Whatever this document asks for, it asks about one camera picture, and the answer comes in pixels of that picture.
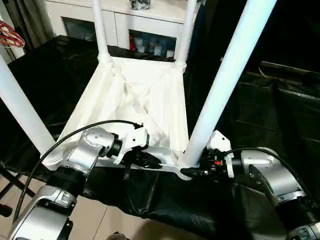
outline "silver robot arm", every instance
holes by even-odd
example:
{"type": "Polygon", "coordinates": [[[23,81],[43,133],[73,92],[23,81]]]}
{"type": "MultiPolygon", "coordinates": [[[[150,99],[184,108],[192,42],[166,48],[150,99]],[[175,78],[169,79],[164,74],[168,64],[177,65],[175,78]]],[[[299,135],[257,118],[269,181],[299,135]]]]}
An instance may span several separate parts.
{"type": "Polygon", "coordinates": [[[52,152],[51,157],[61,158],[61,165],[14,222],[8,240],[67,240],[73,227],[69,216],[98,158],[113,158],[120,163],[125,153],[148,146],[145,128],[135,131],[139,138],[120,140],[101,127],[91,127],[76,143],[52,152]]]}
{"type": "Polygon", "coordinates": [[[210,176],[214,182],[226,178],[248,176],[263,189],[277,215],[287,229],[288,240],[320,239],[319,208],[307,196],[298,181],[298,176],[284,166],[281,158],[271,149],[231,149],[230,141],[219,131],[214,131],[206,147],[210,157],[200,163],[200,168],[183,168],[188,177],[210,176]]]}

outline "table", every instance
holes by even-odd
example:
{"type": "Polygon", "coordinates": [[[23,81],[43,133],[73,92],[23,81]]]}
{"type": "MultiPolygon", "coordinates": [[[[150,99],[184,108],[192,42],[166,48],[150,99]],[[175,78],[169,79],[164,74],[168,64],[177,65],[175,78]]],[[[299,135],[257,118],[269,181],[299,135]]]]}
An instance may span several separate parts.
{"type": "MultiPolygon", "coordinates": [[[[116,57],[164,60],[118,47],[110,47],[109,51],[116,57]]],[[[9,65],[55,138],[98,65],[97,56],[95,43],[58,36],[9,65]]],[[[193,78],[204,80],[205,75],[193,78]]],[[[196,115],[192,100],[201,91],[188,89],[190,82],[196,82],[190,76],[187,72],[185,92],[188,121],[192,122],[196,115]]],[[[318,84],[310,88],[245,74],[218,129],[234,148],[258,145],[275,149],[292,164],[319,202],[320,88],[315,86],[318,84]]],[[[1,141],[0,164],[28,175],[39,154],[3,103],[0,113],[2,134],[6,136],[1,141]]],[[[46,181],[50,174],[41,166],[35,177],[46,181]]],[[[269,201],[245,180],[212,184],[206,179],[183,181],[169,172],[132,170],[129,181],[122,181],[123,174],[123,169],[95,167],[82,195],[208,239],[284,239],[284,229],[269,201]]]]}

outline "tile floor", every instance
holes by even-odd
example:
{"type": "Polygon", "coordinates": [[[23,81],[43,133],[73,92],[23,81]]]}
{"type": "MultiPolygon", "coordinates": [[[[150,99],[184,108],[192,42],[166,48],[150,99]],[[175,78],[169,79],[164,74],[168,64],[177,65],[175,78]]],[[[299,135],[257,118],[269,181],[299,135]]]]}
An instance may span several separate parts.
{"type": "MultiPolygon", "coordinates": [[[[0,190],[8,183],[0,176],[0,190]]],[[[36,192],[43,182],[33,179],[30,188],[36,192]]],[[[9,205],[13,211],[17,205],[21,191],[13,187],[1,204],[9,205]]],[[[23,202],[25,207],[31,200],[26,196],[23,202]]],[[[0,240],[5,240],[11,227],[13,214],[6,218],[0,216],[0,240]]],[[[117,207],[107,206],[101,202],[78,197],[77,204],[71,215],[73,229],[70,240],[105,240],[114,232],[120,232],[131,240],[204,240],[193,233],[173,226],[123,213],[117,207]]]]}

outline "gray metal part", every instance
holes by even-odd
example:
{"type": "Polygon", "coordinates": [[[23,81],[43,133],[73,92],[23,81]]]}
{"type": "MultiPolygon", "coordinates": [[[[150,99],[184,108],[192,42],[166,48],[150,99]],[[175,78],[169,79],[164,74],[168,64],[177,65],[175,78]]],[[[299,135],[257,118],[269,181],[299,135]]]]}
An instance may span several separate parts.
{"type": "MultiPolygon", "coordinates": [[[[261,147],[261,149],[265,149],[265,150],[268,150],[268,151],[276,154],[276,152],[274,152],[270,148],[261,147]]],[[[249,174],[249,166],[250,165],[259,166],[259,165],[280,164],[279,160],[277,160],[273,156],[271,156],[267,153],[261,152],[261,151],[257,151],[257,150],[244,150],[244,151],[242,151],[241,152],[241,163],[242,163],[245,174],[249,174]]]]}
{"type": "Polygon", "coordinates": [[[282,165],[251,165],[249,173],[266,184],[275,196],[281,196],[299,190],[295,177],[282,165]]]}
{"type": "Polygon", "coordinates": [[[20,228],[24,228],[25,220],[33,211],[37,203],[42,199],[54,202],[56,204],[61,205],[62,207],[69,207],[71,205],[73,205],[74,207],[77,203],[77,199],[73,195],[58,187],[50,185],[42,186],[36,193],[36,195],[33,197],[31,202],[24,209],[24,211],[20,214],[18,219],[13,223],[11,231],[8,235],[8,240],[15,239],[16,233],[20,231],[20,228]]]}
{"type": "Polygon", "coordinates": [[[62,166],[82,172],[86,177],[95,166],[101,151],[107,154],[115,141],[115,136],[102,127],[91,127],[83,131],[72,150],[65,154],[62,166]]]}
{"type": "Polygon", "coordinates": [[[320,239],[320,222],[315,222],[310,227],[311,227],[316,239],[320,239]]]}
{"type": "Polygon", "coordinates": [[[51,209],[36,206],[13,239],[57,240],[68,217],[51,209]]]}
{"type": "Polygon", "coordinates": [[[300,226],[294,229],[293,231],[289,232],[287,236],[287,240],[291,240],[294,237],[299,237],[300,240],[317,240],[317,237],[309,225],[300,226]]]}
{"type": "Polygon", "coordinates": [[[294,176],[282,165],[250,165],[249,175],[264,188],[274,206],[305,196],[294,176]]]}

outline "white pipe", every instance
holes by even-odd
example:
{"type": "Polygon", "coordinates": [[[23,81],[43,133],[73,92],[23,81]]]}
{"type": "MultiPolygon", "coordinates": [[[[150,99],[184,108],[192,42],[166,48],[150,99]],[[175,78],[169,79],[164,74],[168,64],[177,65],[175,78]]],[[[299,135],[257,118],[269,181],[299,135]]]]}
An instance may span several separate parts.
{"type": "Polygon", "coordinates": [[[180,43],[176,55],[175,65],[184,67],[186,65],[191,37],[193,33],[193,22],[195,18],[197,0],[188,0],[184,18],[183,30],[180,36],[180,43]]]}
{"type": "Polygon", "coordinates": [[[0,57],[0,97],[41,154],[55,144],[55,140],[20,88],[2,56],[0,57]]]}
{"type": "Polygon", "coordinates": [[[182,168],[196,167],[277,0],[248,0],[215,76],[185,154],[182,168]]]}
{"type": "Polygon", "coordinates": [[[98,59],[99,61],[102,59],[106,59],[107,61],[112,61],[112,58],[108,52],[104,18],[102,16],[102,11],[100,6],[101,5],[99,0],[92,0],[94,28],[95,28],[95,34],[96,34],[96,41],[99,49],[98,59]]]}

